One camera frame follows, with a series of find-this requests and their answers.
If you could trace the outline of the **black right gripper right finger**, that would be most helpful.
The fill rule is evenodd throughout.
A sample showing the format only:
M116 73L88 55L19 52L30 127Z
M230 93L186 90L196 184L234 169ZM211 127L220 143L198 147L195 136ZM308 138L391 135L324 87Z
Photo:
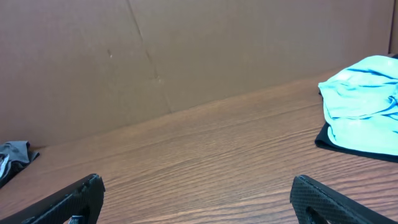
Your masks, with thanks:
M307 175L294 177L290 203L300 224L397 224Z

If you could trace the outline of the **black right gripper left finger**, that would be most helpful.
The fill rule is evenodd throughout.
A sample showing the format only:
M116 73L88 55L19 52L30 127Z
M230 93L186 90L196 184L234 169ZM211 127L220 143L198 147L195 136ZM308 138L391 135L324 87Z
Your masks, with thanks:
M98 174L90 174L31 206L1 220L1 224L96 224L105 187Z

